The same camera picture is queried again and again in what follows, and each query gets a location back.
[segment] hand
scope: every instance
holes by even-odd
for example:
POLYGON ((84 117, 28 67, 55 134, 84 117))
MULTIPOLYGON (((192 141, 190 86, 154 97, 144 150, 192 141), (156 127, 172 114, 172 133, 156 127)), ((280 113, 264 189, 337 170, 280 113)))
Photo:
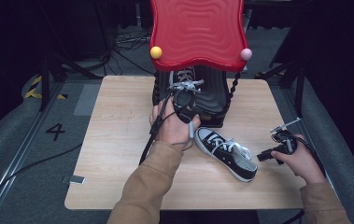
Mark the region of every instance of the hand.
MULTIPOLYGON (((302 135, 296 134, 295 136, 304 139, 302 135)), ((295 174, 305 180, 306 184, 326 182, 325 176, 319 169, 317 162, 311 156, 310 151, 299 141, 297 141, 297 148, 293 154, 287 155, 282 152, 272 151, 272 156, 288 164, 295 174)))
MULTIPOLYGON (((160 101, 158 105, 155 105, 152 110, 152 114, 149 116, 150 125, 156 120, 159 115, 160 110, 162 109, 164 101, 160 101)), ((187 143, 189 143, 189 124, 184 123, 179 119, 177 114, 175 113, 174 106, 172 103, 172 97, 168 100, 167 105, 165 106, 165 110, 163 113, 163 119, 168 117, 164 122, 160 130, 158 131, 155 140, 156 141, 164 141, 169 144, 174 144, 178 149, 183 150, 187 143)), ((196 131, 200 126, 199 116, 196 115, 193 120, 193 127, 196 131)))

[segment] wooden table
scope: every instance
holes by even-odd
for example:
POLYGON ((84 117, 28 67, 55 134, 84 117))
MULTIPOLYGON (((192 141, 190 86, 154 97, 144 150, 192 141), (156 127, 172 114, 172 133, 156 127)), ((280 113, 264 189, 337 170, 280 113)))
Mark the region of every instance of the wooden table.
MULTIPOLYGON (((154 77, 104 78, 74 172, 86 181, 71 184, 67 208, 112 209, 120 199, 149 140, 153 83, 154 77)), ((237 181, 223 164, 194 145, 185 151, 162 209, 302 208, 303 179, 286 164, 256 157, 278 146, 270 130, 283 123, 267 83, 240 79, 223 127, 214 130, 251 150, 258 165, 255 178, 237 181)))

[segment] forearm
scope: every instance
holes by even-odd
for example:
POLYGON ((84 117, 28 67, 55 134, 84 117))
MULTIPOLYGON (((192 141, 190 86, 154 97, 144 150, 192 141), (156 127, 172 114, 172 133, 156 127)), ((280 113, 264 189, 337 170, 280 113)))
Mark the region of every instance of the forearm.
POLYGON ((329 183, 309 184, 301 188, 301 195, 308 224, 350 223, 345 208, 329 183))
POLYGON ((163 196, 171 188, 182 155, 170 144, 155 142, 128 178, 108 223, 159 223, 163 196))

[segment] white shoelace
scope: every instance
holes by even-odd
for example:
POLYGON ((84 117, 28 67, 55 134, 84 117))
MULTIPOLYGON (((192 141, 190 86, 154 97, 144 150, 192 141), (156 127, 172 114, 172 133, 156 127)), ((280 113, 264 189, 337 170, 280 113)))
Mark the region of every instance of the white shoelace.
POLYGON ((180 82, 193 81, 193 72, 191 70, 180 70, 177 72, 177 76, 180 82))
POLYGON ((241 146, 240 144, 236 143, 234 141, 234 138, 226 140, 226 142, 223 142, 221 138, 217 134, 213 134, 210 136, 207 140, 208 144, 211 144, 211 141, 215 142, 215 147, 212 149, 211 154, 214 156, 215 150, 217 150, 219 147, 221 147, 223 150, 232 152, 233 147, 236 147, 238 151, 241 153, 243 157, 245 157, 247 160, 251 160, 251 152, 249 149, 246 147, 241 146))

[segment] black sneaker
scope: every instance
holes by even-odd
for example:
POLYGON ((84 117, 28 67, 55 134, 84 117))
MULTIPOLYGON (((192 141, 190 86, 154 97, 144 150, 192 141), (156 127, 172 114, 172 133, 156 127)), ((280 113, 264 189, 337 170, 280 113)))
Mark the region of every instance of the black sneaker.
POLYGON ((184 82, 184 81, 194 81, 195 80, 195 73, 194 67, 187 67, 183 70, 179 71, 172 71, 170 72, 170 86, 177 82, 184 82))
POLYGON ((237 180, 251 181, 258 166, 251 161, 250 151, 234 141, 225 140, 218 133, 199 128, 194 136, 197 146, 207 155, 226 165, 237 180))

